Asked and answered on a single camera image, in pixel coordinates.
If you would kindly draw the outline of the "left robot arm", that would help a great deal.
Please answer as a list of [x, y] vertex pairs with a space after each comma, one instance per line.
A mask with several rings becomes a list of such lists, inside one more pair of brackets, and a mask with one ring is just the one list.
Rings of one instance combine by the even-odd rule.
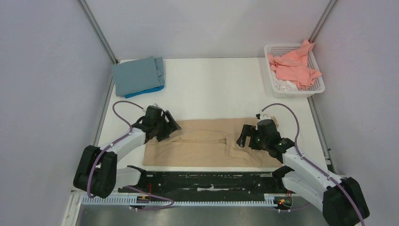
[[88, 145], [78, 164], [73, 186], [85, 191], [89, 198], [107, 198], [117, 182], [117, 164], [134, 149], [155, 138], [163, 141], [180, 130], [169, 111], [149, 106], [145, 115], [129, 126], [120, 138], [104, 147]]

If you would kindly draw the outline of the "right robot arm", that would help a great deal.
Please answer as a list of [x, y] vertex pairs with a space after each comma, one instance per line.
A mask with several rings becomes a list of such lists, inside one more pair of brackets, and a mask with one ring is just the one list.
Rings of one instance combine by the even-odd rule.
[[364, 225], [370, 211], [359, 183], [323, 170], [316, 162], [298, 152], [295, 142], [282, 138], [273, 120], [259, 120], [243, 125], [237, 145], [267, 151], [283, 165], [272, 173], [272, 187], [277, 192], [289, 190], [322, 212], [330, 226]]

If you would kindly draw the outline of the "beige t shirt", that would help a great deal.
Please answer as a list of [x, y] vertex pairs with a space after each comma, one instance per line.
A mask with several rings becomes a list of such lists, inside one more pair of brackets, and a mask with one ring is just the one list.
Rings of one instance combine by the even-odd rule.
[[163, 141], [145, 145], [144, 166], [276, 168], [282, 164], [266, 151], [239, 147], [236, 143], [245, 124], [256, 118], [178, 121], [180, 130]]

